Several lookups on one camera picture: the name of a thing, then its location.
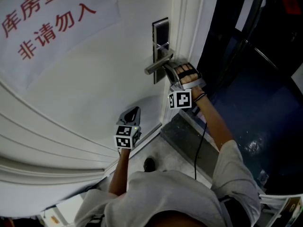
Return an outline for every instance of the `black and white marker cube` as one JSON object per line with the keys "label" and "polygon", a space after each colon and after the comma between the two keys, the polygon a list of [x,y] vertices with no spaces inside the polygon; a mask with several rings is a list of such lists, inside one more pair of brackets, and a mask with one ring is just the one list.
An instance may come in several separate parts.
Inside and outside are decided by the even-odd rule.
{"label": "black and white marker cube", "polygon": [[191,108],[191,89],[183,91],[174,91],[169,94],[169,107],[175,108]]}
{"label": "black and white marker cube", "polygon": [[140,137],[140,126],[116,125],[114,135],[115,145],[118,148],[132,149]]}

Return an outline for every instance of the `white door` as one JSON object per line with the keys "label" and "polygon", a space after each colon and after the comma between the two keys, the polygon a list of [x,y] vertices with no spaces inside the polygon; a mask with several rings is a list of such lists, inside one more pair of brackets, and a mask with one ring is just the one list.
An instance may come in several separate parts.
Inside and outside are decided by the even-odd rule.
{"label": "white door", "polygon": [[141,138],[169,121],[168,80],[154,85],[144,73],[152,63],[152,23],[168,17],[175,56],[197,66],[215,4],[118,0],[119,22],[54,61],[25,94],[0,77],[1,215],[37,214],[112,171],[114,125],[129,107],[141,108]]}
{"label": "white door", "polygon": [[165,80],[154,85],[144,73],[152,64],[152,23],[168,17],[171,47],[191,57],[204,3],[118,0],[121,19],[76,44],[25,93],[16,95],[2,79],[2,156],[65,169],[100,169],[116,161],[113,134],[120,113],[141,108],[141,138],[165,114]]}

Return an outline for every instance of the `blue floor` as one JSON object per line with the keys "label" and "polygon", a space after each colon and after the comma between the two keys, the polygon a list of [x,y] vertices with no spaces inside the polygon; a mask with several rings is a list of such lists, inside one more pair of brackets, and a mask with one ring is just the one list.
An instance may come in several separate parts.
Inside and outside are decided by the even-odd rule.
{"label": "blue floor", "polygon": [[243,53],[240,63],[240,73],[211,101],[231,130],[258,185],[272,188],[272,184],[266,186],[266,179],[259,181],[262,170],[269,179],[274,175],[271,182],[275,184],[277,175],[303,172],[302,143],[293,146],[298,133],[303,132],[303,107],[283,77],[253,49]]}

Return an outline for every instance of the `shoe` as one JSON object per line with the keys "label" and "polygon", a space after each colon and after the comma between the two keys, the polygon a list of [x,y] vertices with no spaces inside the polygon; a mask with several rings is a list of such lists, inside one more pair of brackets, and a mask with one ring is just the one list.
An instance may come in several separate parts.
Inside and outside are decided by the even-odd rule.
{"label": "shoe", "polygon": [[154,172],[156,170],[155,161],[152,158],[147,158],[144,161],[144,172]]}

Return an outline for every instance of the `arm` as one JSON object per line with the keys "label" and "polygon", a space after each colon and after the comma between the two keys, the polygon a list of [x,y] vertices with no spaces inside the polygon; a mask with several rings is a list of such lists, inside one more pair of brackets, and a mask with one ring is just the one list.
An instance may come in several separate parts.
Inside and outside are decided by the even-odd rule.
{"label": "arm", "polygon": [[232,133],[227,128],[224,120],[221,118],[217,110],[214,108],[212,103],[209,101],[207,96],[202,97],[196,102],[197,106],[203,113],[210,134],[216,143],[219,151],[224,143],[232,140]]}
{"label": "arm", "polygon": [[130,149],[123,148],[121,150],[121,156],[119,158],[119,162],[115,170],[113,179],[109,186],[109,192],[117,196],[126,193],[128,159],[130,153]]}
{"label": "arm", "polygon": [[[176,68],[177,74],[180,74],[181,72],[184,72],[185,70],[192,69],[190,65],[183,65]],[[198,75],[192,74],[189,76],[185,76],[181,79],[181,83],[189,83],[191,81],[197,80]],[[192,97],[193,99],[198,98],[204,91],[201,89],[201,87],[193,87],[192,88]],[[228,142],[229,140],[232,140],[232,134],[227,128],[224,120],[221,118],[219,113],[216,111],[212,103],[209,101],[207,96],[202,97],[200,100],[196,102],[197,106],[200,108],[201,112],[203,113],[207,126],[209,128],[210,134],[214,139],[214,142],[216,143],[216,146],[218,147],[219,151],[221,150],[221,147],[224,143]]]}

